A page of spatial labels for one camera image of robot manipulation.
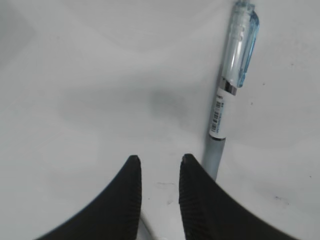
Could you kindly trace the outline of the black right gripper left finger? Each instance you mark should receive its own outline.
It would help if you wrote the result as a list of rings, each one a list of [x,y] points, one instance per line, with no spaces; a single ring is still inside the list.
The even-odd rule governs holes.
[[[142,206],[142,169],[131,155],[106,188],[42,240],[135,240]]]

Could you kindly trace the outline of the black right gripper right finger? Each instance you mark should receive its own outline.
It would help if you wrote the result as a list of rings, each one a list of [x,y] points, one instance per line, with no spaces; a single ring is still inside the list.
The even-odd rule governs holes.
[[[187,240],[291,240],[229,196],[190,153],[179,170],[179,208]]]

